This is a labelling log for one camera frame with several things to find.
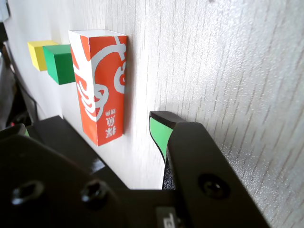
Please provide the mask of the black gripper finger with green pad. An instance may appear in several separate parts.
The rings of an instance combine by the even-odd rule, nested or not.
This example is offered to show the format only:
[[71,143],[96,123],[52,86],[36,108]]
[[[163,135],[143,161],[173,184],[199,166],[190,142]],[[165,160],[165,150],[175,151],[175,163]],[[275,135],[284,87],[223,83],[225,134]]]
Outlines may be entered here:
[[266,228],[268,223],[206,128],[151,111],[150,135],[170,168],[189,228]]

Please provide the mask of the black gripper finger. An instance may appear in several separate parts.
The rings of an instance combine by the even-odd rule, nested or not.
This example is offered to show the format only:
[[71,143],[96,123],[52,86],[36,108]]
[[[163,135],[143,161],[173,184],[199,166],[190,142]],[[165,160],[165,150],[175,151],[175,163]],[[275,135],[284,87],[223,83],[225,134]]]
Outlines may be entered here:
[[0,132],[0,225],[3,228],[125,228],[109,186],[26,135]]

